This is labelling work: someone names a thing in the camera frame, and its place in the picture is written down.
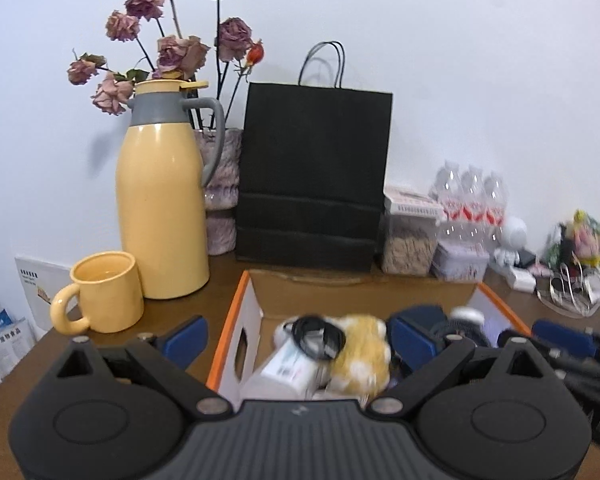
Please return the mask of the colourful snack packet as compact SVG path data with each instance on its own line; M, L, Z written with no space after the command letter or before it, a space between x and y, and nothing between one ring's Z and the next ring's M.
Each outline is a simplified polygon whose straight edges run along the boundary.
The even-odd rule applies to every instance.
M566 258L584 266L600 266L600 222L578 209L566 224L564 235Z

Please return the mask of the white metal tin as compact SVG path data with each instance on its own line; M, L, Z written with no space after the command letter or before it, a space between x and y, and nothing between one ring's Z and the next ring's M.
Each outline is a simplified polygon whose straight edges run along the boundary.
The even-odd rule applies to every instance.
M479 283L490 261L479 243L442 240L432 259L431 272L448 282Z

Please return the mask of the white lotion bottle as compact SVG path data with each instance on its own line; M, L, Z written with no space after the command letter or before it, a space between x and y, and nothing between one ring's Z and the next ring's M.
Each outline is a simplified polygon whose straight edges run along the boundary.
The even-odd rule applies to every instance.
M326 382L327 366L309 358L292 340L287 340L240 387L240 398L311 400Z

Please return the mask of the pink fuzzy vase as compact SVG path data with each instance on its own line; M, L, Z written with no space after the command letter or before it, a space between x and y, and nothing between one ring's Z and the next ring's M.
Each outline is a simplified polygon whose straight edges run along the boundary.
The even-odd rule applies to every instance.
M236 245L234 209L239 196L239 161L242 154L242 129L225 131L219 165L204 188L207 211L207 246L210 256L232 252Z

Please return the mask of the white robot toy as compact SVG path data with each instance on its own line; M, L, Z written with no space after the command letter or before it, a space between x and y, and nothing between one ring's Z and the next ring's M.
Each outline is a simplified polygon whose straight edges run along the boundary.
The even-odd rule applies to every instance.
M507 217L498 231L498 247L493 253L495 263L503 268L516 266L526 243L526 222L521 218Z

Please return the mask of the yellow mug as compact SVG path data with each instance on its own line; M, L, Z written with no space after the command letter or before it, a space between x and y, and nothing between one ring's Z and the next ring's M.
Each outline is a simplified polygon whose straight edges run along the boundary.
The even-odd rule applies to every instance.
M119 333L144 315L140 272L128 252L87 256L70 269L70 280L50 305L50 320L59 333Z

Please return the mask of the navy zip pouch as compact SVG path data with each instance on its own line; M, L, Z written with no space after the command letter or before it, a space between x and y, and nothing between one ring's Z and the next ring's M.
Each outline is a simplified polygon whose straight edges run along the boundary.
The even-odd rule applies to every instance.
M407 332L427 337L429 340L442 340L448 335L460 335L473 341L478 347L490 348L492 344L484 333L484 326L449 319L438 304L420 304L391 315L387 321L389 341L396 347Z

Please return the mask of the white charger block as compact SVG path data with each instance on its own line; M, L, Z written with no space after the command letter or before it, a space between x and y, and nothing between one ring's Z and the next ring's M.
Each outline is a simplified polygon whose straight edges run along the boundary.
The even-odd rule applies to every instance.
M515 268L514 266L507 270L506 282L516 292L533 294L536 289L535 277L528 270Z

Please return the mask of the white leaflet stack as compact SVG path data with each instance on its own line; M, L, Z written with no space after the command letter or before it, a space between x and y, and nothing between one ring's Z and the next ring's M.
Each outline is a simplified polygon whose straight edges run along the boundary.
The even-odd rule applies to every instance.
M69 268L28 257L15 258L30 320L0 311L0 383L29 353L38 341L38 332L53 328L50 305L54 296L69 284Z

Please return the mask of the dried pink roses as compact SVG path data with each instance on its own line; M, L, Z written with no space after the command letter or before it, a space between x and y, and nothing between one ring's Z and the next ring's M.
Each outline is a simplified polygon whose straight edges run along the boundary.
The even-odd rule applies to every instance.
M147 67L137 66L120 72L113 70L102 55L73 55L67 78L74 86L84 86L96 77L91 101L101 112L119 116L130 108L136 87L148 79L176 79L193 84L207 58L214 58L215 94L223 93L229 72L236 73L232 90L250 77L263 61L264 45L253 37L252 29L241 18L222 18L221 2L215 4L215 37L208 46L199 37L185 35L181 29L175 0L126 0L124 9L110 13L105 24L106 37L113 42L134 42L140 46Z

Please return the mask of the black adapter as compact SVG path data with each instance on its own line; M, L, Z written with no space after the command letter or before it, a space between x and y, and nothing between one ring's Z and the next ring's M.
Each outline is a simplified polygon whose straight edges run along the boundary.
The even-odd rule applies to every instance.
M536 263L536 255L526 248L518 252L518 260L515 263L517 268L528 269Z

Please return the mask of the left water bottle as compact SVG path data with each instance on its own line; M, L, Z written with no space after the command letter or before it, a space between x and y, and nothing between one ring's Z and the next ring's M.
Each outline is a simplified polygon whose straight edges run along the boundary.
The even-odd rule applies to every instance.
M441 235L445 240L460 240L462 233L463 189L460 183L460 165L447 160L438 170L430 196L442 206L445 222Z

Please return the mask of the yellow plush toy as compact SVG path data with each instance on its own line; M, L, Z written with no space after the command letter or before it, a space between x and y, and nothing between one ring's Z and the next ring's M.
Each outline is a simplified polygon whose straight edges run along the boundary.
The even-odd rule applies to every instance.
M355 399L364 405L389 385L391 348L380 318L295 316L274 330L276 349L287 340L327 366L328 382L314 393L315 400Z

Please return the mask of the orange cardboard box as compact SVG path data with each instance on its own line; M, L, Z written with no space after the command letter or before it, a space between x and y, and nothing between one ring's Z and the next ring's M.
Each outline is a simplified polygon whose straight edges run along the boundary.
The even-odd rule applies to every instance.
M240 387L273 352L275 327L295 315L339 318L371 314L388 318L419 304L437 304L446 313L472 307L486 314L498 333L530 328L484 283L445 282L386 274L294 272L248 269L242 272L215 347L207 387L240 404Z

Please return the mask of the right water bottle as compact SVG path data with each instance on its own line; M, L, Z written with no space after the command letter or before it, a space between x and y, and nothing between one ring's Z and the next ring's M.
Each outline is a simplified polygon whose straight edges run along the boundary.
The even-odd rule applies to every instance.
M508 192L501 174L492 171L483 182L484 222L486 222L486 249L489 252L498 244L498 233L501 232L506 208L508 203Z

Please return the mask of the clear seed container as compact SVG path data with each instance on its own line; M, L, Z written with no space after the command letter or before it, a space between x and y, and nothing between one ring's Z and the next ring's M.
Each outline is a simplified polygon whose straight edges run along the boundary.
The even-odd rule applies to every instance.
M440 223L446 218L440 204L407 188L386 186L385 244L381 269L388 274L429 274L438 247Z

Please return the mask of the yellow thermos jug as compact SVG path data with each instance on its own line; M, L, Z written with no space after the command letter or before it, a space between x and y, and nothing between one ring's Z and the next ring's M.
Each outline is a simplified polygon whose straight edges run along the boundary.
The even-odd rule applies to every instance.
M187 93L207 81L151 79L135 87L116 170L122 248L140 271L144 296L187 296L210 278L204 187L212 179L225 140L225 116L213 98ZM211 110L215 146L203 160L191 110Z

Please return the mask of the white plastic cap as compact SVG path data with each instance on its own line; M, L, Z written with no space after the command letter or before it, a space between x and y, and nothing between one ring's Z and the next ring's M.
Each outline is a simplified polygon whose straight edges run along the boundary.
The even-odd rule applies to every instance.
M479 327L483 327L484 324L486 324L486 317L484 314L472 307L454 308L449 314L449 319Z

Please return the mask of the black paper bag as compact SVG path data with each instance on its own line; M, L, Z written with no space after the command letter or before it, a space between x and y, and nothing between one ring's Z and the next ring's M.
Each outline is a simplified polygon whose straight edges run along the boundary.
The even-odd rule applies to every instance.
M392 96L343 88L346 50L329 87L252 84L236 209L237 259L366 272L384 211Z

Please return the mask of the middle water bottle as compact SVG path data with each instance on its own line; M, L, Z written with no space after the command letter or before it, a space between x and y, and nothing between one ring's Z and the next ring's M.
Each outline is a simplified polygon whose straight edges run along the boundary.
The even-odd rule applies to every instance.
M460 178L462 185L462 220L466 238L474 243L483 241L484 202L482 169L469 166Z

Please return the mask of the water bottle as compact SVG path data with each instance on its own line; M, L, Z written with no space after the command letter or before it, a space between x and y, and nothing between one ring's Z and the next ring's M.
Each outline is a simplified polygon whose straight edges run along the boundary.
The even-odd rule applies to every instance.
M445 240L460 240L462 233L463 189L460 183L460 165L447 160L438 170L430 196L442 206L445 222L441 235Z
M498 244L498 233L501 232L506 208L508 203L508 192L501 174L492 171L483 182L484 222L486 222L486 249L489 252Z
M466 238L474 243L483 241L484 202L482 169L469 166L460 178L462 185L462 220Z

